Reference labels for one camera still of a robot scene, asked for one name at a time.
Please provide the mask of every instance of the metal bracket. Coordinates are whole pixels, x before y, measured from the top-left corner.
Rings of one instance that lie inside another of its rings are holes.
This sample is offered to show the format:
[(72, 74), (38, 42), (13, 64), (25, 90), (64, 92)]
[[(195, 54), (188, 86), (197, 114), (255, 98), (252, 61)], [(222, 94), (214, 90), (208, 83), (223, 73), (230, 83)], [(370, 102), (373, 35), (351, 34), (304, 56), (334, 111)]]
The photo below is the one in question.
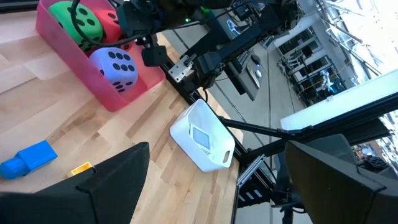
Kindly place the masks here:
[(260, 167), (266, 157), (264, 155), (257, 157), (249, 167), (239, 176), (236, 186), (240, 189), (246, 181), (253, 175), (253, 173)]
[(189, 60), (188, 55), (184, 56), (179, 60), (170, 70), (169, 74), (173, 79), (178, 83), (180, 82), (192, 69), (193, 62), (190, 61), (187, 65), (185, 65), (186, 61)]

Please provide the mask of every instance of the silver plate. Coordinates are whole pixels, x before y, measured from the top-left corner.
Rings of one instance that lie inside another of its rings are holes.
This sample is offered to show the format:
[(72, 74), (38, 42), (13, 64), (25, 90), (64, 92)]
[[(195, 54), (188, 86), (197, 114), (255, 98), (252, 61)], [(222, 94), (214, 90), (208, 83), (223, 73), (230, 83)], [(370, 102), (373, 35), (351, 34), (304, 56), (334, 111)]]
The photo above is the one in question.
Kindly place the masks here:
[(188, 66), (184, 64), (186, 60), (188, 60), (188, 55), (184, 56), (181, 60), (179, 60), (170, 70), (169, 74), (173, 77), (176, 82), (180, 82), (188, 72), (193, 67), (193, 62), (190, 62)]

